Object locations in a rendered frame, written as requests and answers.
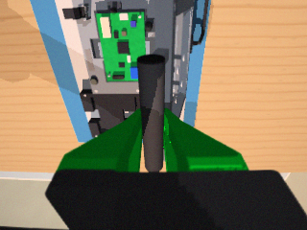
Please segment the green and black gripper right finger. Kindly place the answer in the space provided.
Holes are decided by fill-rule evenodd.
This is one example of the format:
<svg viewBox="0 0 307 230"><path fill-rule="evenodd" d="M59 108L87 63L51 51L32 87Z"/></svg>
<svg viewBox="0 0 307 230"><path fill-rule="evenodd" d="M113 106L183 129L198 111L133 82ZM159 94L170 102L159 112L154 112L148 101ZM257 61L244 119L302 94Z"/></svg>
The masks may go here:
<svg viewBox="0 0 307 230"><path fill-rule="evenodd" d="M248 171L241 152L184 123L164 108L166 172Z"/></svg>

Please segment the green circuit board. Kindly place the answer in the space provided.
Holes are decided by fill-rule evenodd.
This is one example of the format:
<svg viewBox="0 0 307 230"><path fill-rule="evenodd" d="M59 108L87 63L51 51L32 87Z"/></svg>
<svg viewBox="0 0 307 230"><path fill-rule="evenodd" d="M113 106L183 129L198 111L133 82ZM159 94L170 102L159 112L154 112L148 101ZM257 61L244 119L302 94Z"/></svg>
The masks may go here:
<svg viewBox="0 0 307 230"><path fill-rule="evenodd" d="M107 81L138 81L136 59L146 55L144 13L96 13L96 17Z"/></svg>

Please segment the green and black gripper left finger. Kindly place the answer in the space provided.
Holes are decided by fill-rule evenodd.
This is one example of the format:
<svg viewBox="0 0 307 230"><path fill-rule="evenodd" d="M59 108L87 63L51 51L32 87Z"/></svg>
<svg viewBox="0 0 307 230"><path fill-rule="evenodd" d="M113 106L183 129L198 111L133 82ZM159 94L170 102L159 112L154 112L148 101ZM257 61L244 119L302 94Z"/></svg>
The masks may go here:
<svg viewBox="0 0 307 230"><path fill-rule="evenodd" d="M56 170L140 172L142 119L138 108L124 122L65 153Z"/></svg>

